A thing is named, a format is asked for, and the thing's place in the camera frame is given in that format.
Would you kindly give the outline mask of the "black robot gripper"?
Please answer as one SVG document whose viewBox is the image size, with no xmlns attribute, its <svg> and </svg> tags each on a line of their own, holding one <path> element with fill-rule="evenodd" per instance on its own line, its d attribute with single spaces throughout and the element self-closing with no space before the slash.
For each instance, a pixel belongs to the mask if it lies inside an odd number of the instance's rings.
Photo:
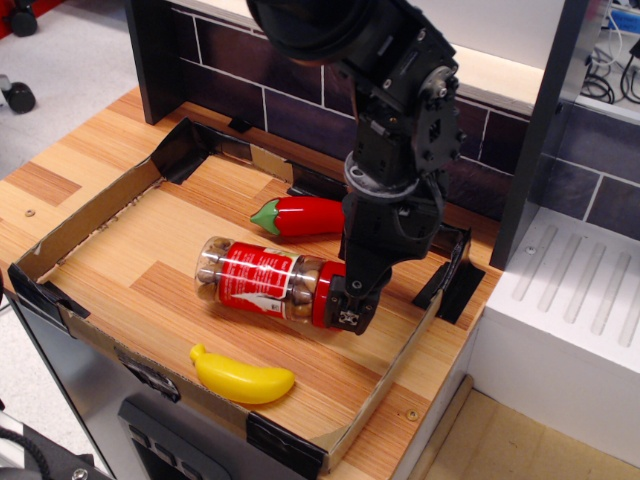
<svg viewBox="0 0 640 480">
<path fill-rule="evenodd" d="M 423 179 L 408 196 L 391 202 L 353 191 L 343 200 L 341 255 L 346 278 L 334 275 L 325 304 L 325 326 L 363 334 L 394 265 L 424 258 L 442 223 L 445 188 Z"/>
</svg>

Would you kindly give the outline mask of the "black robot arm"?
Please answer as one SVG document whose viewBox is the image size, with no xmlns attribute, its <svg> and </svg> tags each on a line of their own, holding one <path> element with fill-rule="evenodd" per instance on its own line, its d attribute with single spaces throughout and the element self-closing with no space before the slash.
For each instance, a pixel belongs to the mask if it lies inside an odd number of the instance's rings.
<svg viewBox="0 0 640 480">
<path fill-rule="evenodd" d="M 341 258 L 324 324 L 357 334 L 394 265 L 424 258 L 443 218 L 445 165 L 460 154 L 454 49 L 405 1 L 252 1 L 272 45 L 302 65 L 332 65 L 353 88 L 356 140 Z"/>
</svg>

